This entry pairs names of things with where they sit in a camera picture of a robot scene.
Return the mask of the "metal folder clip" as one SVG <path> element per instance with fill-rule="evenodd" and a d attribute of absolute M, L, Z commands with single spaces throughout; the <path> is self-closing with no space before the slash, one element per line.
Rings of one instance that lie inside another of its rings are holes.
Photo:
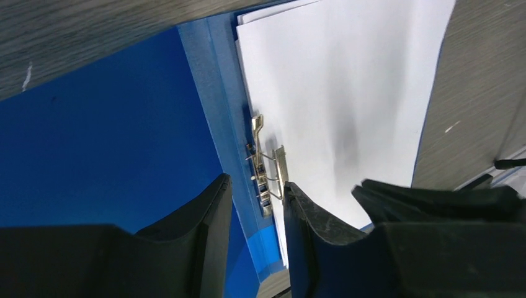
<path fill-rule="evenodd" d="M 273 214 L 272 199 L 282 201 L 284 198 L 284 184 L 288 181 L 288 167 L 284 146 L 263 150 L 260 132 L 264 126 L 264 116 L 256 115 L 251 119 L 252 142 L 246 144 L 248 160 L 251 164 L 250 180 L 256 187 L 256 199 L 259 203 L 261 214 L 269 218 Z"/>

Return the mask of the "white paper sheets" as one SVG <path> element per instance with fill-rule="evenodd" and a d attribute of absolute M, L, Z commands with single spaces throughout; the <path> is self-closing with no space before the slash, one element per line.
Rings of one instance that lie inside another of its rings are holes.
<path fill-rule="evenodd" d="M 264 152 L 347 224 L 363 179 L 410 186 L 454 1 L 291 1 L 238 16 L 239 60 Z"/>

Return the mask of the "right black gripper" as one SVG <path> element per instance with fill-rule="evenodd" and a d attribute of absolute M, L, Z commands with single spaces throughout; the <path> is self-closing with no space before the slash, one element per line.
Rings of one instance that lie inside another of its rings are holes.
<path fill-rule="evenodd" d="M 525 223 L 525 198 L 510 186 L 443 191 L 395 186 L 371 179 L 352 195 L 374 224 L 387 222 Z"/>

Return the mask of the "blue plastic folder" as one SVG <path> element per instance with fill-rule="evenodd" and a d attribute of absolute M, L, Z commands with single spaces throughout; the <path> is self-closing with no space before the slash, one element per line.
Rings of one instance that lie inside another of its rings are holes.
<path fill-rule="evenodd" d="M 111 224 L 129 233 L 231 178 L 222 297 L 255 297 L 289 269 L 284 203 L 264 218 L 249 179 L 252 113 L 238 16 L 184 22 L 1 103 L 1 229 Z"/>

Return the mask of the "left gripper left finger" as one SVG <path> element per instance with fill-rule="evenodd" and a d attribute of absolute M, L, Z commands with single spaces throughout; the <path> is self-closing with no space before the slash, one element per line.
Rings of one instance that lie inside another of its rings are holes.
<path fill-rule="evenodd" d="M 222 297 L 231 178 L 129 233 L 116 225 L 1 229 L 2 297 Z"/>

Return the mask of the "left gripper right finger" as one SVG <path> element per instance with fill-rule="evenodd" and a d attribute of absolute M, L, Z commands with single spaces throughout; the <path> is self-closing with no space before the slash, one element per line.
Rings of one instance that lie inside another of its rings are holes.
<path fill-rule="evenodd" d="M 293 297 L 524 297 L 525 223 L 387 222 L 363 232 L 284 187 Z"/>

